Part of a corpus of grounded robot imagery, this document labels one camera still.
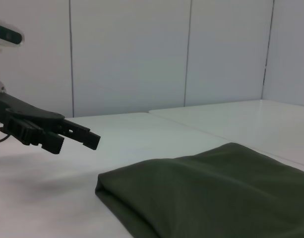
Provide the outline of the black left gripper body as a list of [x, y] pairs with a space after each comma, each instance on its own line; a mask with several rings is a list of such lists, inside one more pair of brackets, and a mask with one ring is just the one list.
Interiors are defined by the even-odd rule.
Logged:
[[6, 126], [10, 117], [27, 120], [45, 130], [65, 130], [65, 117], [42, 110], [7, 93], [0, 92], [0, 123]]

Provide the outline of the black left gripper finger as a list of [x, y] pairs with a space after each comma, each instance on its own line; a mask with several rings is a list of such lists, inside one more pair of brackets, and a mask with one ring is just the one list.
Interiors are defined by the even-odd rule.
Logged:
[[68, 120], [61, 120], [56, 125], [56, 133], [82, 143], [84, 146], [96, 150], [101, 137], [90, 131], [89, 128]]
[[37, 124], [26, 120], [10, 117], [2, 126], [2, 132], [13, 136], [23, 145], [41, 145], [41, 148], [52, 153], [59, 154], [64, 138], [58, 134], [44, 129]]

